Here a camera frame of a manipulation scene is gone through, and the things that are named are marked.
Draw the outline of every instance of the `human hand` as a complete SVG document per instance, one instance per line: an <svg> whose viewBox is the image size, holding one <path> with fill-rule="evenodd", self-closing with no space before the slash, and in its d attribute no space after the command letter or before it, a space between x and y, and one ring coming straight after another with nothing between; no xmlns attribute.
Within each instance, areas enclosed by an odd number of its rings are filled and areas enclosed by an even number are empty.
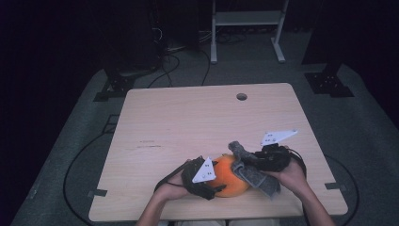
<svg viewBox="0 0 399 226"><path fill-rule="evenodd" d="M287 187L298 195L309 188L305 174L299 163L291 158L290 164L280 172L264 171L263 173L276 177L282 186Z"/></svg>
<svg viewBox="0 0 399 226"><path fill-rule="evenodd" d="M172 176L167 183L161 185L155 192L154 195L160 196L164 200L178 200L184 197L189 192L183 186L182 172L176 173Z"/></svg>

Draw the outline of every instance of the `wooden table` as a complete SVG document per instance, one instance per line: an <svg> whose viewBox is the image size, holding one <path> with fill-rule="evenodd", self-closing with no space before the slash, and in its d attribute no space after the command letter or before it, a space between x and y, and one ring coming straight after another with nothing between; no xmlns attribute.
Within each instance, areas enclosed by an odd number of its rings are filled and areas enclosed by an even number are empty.
<svg viewBox="0 0 399 226"><path fill-rule="evenodd" d="M244 93L245 101L237 99ZM95 196L93 221L138 220L155 185L186 159L215 159L231 153L238 140L259 151L266 131L296 129L283 140L298 151L308 181L331 215L347 205L339 189L327 190L334 177L308 120L289 84L259 84L165 89L133 89L126 96ZM282 188L273 200L250 188L235 198L207 201L188 195L168 202L161 219L275 218L302 215L301 202Z"/></svg>

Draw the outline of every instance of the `orange ball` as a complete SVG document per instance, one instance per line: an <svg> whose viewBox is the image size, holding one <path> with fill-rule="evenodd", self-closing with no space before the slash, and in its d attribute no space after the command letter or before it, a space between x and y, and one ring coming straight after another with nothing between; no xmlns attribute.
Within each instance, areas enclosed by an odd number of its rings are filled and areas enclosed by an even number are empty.
<svg viewBox="0 0 399 226"><path fill-rule="evenodd" d="M234 197L243 194L248 188L249 184L238 178L231 170L231 164L235 161L232 154L223 154L215 159L217 162L214 165L216 178L212 181L206 182L211 187L226 185L220 192L216 192L217 197Z"/></svg>

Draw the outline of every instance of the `floor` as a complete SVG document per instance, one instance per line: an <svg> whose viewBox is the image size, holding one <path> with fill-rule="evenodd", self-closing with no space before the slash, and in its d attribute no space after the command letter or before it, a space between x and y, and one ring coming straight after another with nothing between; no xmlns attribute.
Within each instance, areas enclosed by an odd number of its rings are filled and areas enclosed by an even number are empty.
<svg viewBox="0 0 399 226"><path fill-rule="evenodd" d="M289 83L310 122L349 206L338 225L394 225L399 220L399 132L365 88L360 76L343 65L338 76L354 97L314 94L304 73L325 65L301 65L311 32L283 32L286 62L278 63L269 34L247 35L235 44L219 44L218 63L204 52L184 50L165 56L168 79L159 70L136 80L134 89ZM134 225L91 222L88 211L118 122L123 98L93 102L106 82L93 74L42 167L12 225ZM283 218L281 225L306 225L303 218Z"/></svg>

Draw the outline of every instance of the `metal stand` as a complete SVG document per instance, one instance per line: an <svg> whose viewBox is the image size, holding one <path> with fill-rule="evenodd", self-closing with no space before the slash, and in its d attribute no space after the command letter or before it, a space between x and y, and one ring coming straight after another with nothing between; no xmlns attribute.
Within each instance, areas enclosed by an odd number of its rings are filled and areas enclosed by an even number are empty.
<svg viewBox="0 0 399 226"><path fill-rule="evenodd" d="M216 27L221 25L265 25L277 24L276 37L272 38L273 48L275 49L279 63L285 62L285 57L279 47L279 37L285 20L289 0L284 0L282 10L274 11L229 11L216 12L216 3L213 1L212 15L212 42L211 42L211 63L217 63L216 52Z"/></svg>

